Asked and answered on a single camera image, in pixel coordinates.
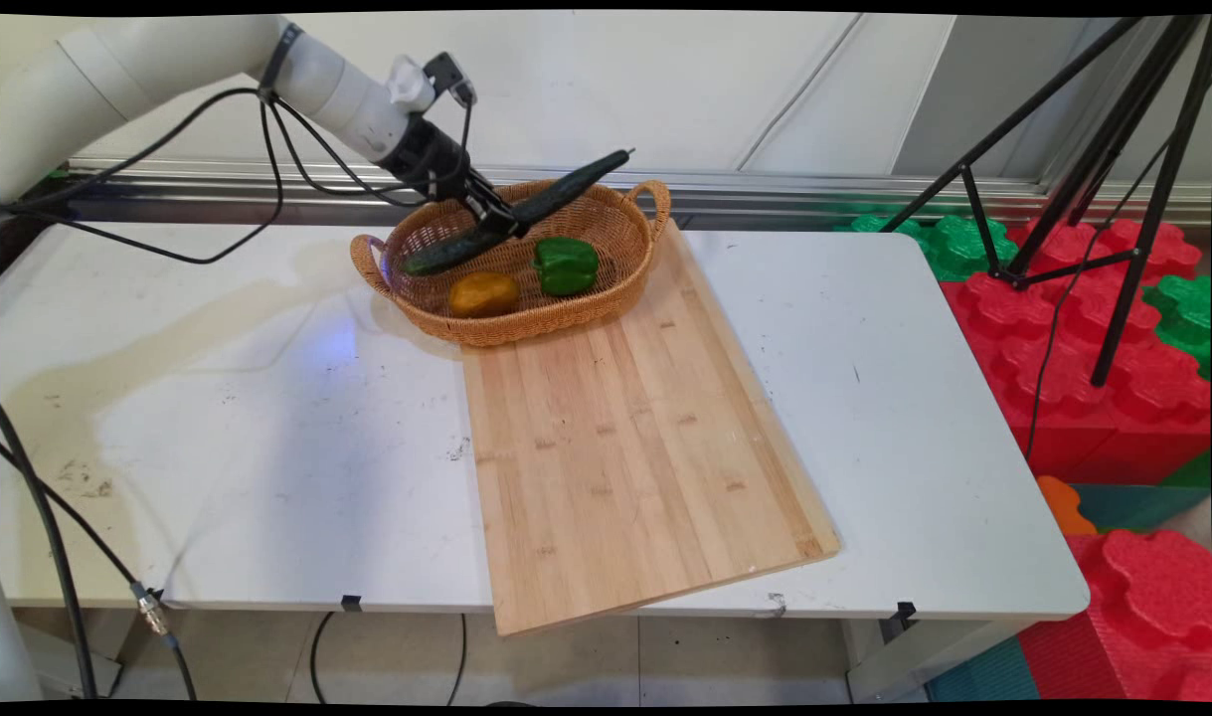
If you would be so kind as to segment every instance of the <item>wooden cutting board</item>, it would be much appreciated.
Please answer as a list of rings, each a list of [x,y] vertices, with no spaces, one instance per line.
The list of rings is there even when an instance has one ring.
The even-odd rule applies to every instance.
[[[502,636],[840,548],[674,222],[659,244],[623,316],[464,349]]]

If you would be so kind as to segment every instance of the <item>orange foam block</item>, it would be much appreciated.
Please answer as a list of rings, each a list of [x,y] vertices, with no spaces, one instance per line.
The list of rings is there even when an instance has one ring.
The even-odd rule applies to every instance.
[[[1051,475],[1041,475],[1036,477],[1036,481],[1037,488],[1044,494],[1044,499],[1047,500],[1047,508],[1052,509],[1052,517],[1056,517],[1056,525],[1060,527],[1060,534],[1097,534],[1096,525],[1092,525],[1087,517],[1079,515],[1080,499],[1077,489],[1071,488],[1060,480],[1056,480]]]

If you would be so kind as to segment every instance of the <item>tripod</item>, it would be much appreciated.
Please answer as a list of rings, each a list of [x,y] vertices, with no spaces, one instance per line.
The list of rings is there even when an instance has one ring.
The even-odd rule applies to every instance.
[[[1021,251],[1016,253],[1016,257],[1006,267],[1000,264],[995,253],[994,239],[990,236],[990,227],[987,224],[987,214],[982,207],[982,199],[977,195],[977,183],[972,176],[971,166],[987,150],[990,150],[996,142],[1002,139],[1007,132],[1012,131],[1028,118],[1034,109],[1037,109],[1039,105],[1052,97],[1065,82],[1071,80],[1079,71],[1082,71],[1100,53],[1104,53],[1110,45],[1114,45],[1120,36],[1124,36],[1132,27],[1137,25],[1140,19],[1138,17],[1119,19],[1104,35],[1097,38],[1097,41],[1093,41],[1092,46],[1088,46],[1077,58],[1074,58],[1060,69],[1054,78],[1047,81],[1047,85],[1042,86],[1031,98],[1027,99],[1013,114],[1010,114],[990,134],[983,137],[973,149],[961,155],[922,194],[914,201],[910,201],[905,208],[902,208],[887,224],[884,224],[884,228],[880,228],[880,231],[896,230],[911,213],[917,212],[930,199],[937,196],[938,191],[942,191],[951,181],[955,181],[955,177],[961,176],[968,200],[972,204],[973,219],[977,222],[977,229],[979,235],[982,235],[984,250],[987,250],[990,275],[996,277],[996,280],[1007,281],[1013,288],[1024,291],[1034,285],[1034,282],[1056,280],[1056,277],[1076,275],[1087,269],[1128,262],[1122,288],[1119,291],[1114,314],[1110,316],[1110,326],[1105,331],[1100,354],[1097,356],[1096,368],[1092,372],[1092,385],[1096,386],[1104,385],[1107,377],[1110,374],[1110,366],[1114,363],[1119,340],[1122,338],[1127,316],[1132,311],[1132,303],[1134,297],[1137,297],[1137,288],[1140,286],[1140,276],[1145,270],[1145,263],[1153,250],[1154,236],[1159,231],[1161,217],[1164,217],[1166,200],[1171,197],[1171,189],[1176,182],[1179,164],[1184,159],[1184,150],[1187,150],[1188,139],[1190,139],[1190,134],[1193,133],[1193,122],[1196,121],[1197,113],[1202,108],[1202,99],[1206,97],[1206,91],[1212,85],[1212,15],[1206,27],[1206,38],[1202,41],[1201,53],[1197,55],[1197,63],[1193,68],[1193,78],[1188,82],[1188,90],[1184,93],[1182,108],[1179,108],[1179,116],[1176,119],[1176,127],[1172,131],[1172,136],[1168,137],[1168,141],[1159,150],[1159,154],[1166,150],[1166,155],[1159,171],[1159,178],[1154,183],[1134,248],[1121,251],[1109,257],[1092,259],[1087,259],[1087,254],[1084,253],[1082,260],[1073,264],[1073,267],[1064,267],[1037,275],[1025,275],[1034,253],[1044,245],[1050,231],[1054,229],[1057,222],[1060,222],[1060,217],[1065,216],[1071,205],[1073,210],[1065,222],[1073,227],[1082,220],[1088,205],[1096,197],[1105,177],[1109,176],[1115,160],[1122,153],[1122,148],[1128,139],[1132,139],[1132,132],[1140,125],[1140,119],[1153,103],[1154,97],[1159,94],[1159,90],[1164,85],[1166,76],[1171,73],[1179,56],[1182,56],[1193,33],[1195,33],[1202,22],[1204,15],[1176,15],[1171,19],[1149,51],[1147,58],[1140,63],[1140,68],[1132,76],[1132,81],[1125,87],[1114,108],[1107,114],[1099,128],[1097,128],[1096,136],[1087,143],[1087,148],[1082,150],[1077,161],[1070,167],[1069,173],[1060,181],[1059,189],[1048,200],[1044,212],[1037,218],[1037,223],[1034,224],[1031,233],[1029,233],[1029,236],[1022,245]],[[1143,173],[1138,178],[1137,185],[1140,181],[1143,181]],[[1093,236],[1092,244],[1096,244],[1096,236]],[[1087,252],[1091,252],[1091,246],[1088,246]]]

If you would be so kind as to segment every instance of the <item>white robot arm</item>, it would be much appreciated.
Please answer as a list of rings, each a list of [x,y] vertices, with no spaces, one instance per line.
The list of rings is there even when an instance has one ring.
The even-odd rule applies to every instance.
[[[88,142],[238,73],[261,82],[263,99],[305,114],[407,189],[459,200],[473,213],[471,230],[402,263],[412,275],[450,270],[525,236],[631,153],[613,151],[510,207],[469,166],[468,151],[423,118],[447,92],[464,108],[478,102],[450,53],[423,68],[400,55],[381,85],[281,15],[103,19],[62,38],[0,87],[0,207],[19,210],[23,191]]]
[[[115,18],[62,36],[0,87],[0,204],[18,199],[88,142],[183,92],[239,73],[261,80],[288,27],[282,15]],[[451,90],[462,103],[475,99],[462,73],[436,92],[433,79],[400,56],[381,85],[301,33],[282,57],[274,91],[370,162],[385,166],[395,164],[391,154],[412,114],[441,92]],[[429,127],[427,134],[440,142],[440,132]],[[456,159],[434,164],[454,168]]]

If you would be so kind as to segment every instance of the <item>green bell pepper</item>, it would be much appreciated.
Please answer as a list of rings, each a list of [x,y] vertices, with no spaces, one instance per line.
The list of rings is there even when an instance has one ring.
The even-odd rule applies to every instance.
[[[531,263],[539,276],[539,288],[550,296],[573,296],[596,281],[600,259],[587,241],[553,236],[536,244]]]

